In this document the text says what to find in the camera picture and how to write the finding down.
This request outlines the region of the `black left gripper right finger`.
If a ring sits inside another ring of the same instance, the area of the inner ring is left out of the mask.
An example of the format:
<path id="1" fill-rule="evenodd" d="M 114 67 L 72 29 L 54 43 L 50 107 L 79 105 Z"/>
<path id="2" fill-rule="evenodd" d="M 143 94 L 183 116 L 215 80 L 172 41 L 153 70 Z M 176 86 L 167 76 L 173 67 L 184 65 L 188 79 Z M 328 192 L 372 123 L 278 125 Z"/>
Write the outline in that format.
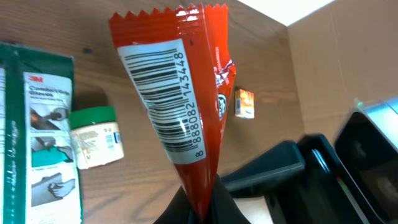
<path id="1" fill-rule="evenodd" d="M 206 222 L 207 224 L 249 224 L 218 175 L 213 184 Z"/>

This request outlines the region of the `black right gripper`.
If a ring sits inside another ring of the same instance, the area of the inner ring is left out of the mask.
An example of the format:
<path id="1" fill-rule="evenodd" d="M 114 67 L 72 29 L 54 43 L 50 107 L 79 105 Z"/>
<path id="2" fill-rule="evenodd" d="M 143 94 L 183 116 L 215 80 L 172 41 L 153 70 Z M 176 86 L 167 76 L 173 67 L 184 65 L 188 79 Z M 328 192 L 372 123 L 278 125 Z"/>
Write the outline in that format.
<path id="1" fill-rule="evenodd" d="M 269 192 L 274 223 L 384 223 L 322 134 L 283 141 L 221 178 L 233 198 Z"/>

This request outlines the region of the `small orange box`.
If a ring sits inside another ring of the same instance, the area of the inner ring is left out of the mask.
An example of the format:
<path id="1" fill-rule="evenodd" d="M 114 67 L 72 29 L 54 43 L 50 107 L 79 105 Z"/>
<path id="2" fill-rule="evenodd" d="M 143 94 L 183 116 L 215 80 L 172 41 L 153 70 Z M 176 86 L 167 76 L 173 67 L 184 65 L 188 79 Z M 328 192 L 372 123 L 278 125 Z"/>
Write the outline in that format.
<path id="1" fill-rule="evenodd" d="M 244 119 L 254 119 L 254 93 L 238 89 L 235 91 L 234 115 Z"/>

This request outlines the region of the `white green packet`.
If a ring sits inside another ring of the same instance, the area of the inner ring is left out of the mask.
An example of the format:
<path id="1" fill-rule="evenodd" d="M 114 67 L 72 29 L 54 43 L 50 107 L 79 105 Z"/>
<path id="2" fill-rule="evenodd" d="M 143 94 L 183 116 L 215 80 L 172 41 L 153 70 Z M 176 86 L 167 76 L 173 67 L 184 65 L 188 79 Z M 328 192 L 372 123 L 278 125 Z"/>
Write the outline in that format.
<path id="1" fill-rule="evenodd" d="M 68 56 L 1 44 L 1 222 L 81 223 Z"/>

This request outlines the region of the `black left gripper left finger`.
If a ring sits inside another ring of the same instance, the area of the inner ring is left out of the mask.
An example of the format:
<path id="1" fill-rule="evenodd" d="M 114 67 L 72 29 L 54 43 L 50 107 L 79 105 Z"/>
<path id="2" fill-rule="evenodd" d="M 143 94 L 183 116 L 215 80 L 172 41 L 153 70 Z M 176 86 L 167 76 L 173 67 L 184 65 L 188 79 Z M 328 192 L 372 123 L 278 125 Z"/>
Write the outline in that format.
<path id="1" fill-rule="evenodd" d="M 199 224 L 199 219 L 193 210 L 183 187 L 180 187 L 165 211 L 154 224 Z"/>

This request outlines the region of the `green lid spice jar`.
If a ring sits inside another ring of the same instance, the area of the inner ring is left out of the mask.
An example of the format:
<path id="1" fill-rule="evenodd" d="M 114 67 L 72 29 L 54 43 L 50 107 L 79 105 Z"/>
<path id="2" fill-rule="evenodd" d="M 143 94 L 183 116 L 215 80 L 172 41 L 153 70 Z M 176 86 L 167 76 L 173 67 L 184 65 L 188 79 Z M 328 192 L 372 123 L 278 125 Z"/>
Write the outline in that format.
<path id="1" fill-rule="evenodd" d="M 73 111 L 68 116 L 68 123 L 80 170 L 103 166 L 124 157 L 116 112 L 112 106 Z"/>

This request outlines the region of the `red snack packet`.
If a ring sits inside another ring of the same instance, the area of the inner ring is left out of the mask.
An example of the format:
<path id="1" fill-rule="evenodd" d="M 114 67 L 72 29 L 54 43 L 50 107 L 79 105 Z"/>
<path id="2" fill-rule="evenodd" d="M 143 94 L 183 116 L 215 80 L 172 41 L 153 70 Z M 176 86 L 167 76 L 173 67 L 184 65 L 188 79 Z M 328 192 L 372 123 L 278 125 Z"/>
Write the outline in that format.
<path id="1" fill-rule="evenodd" d="M 210 207 L 236 67 L 228 51 L 228 7 L 115 13 L 115 49 L 199 220 Z"/>

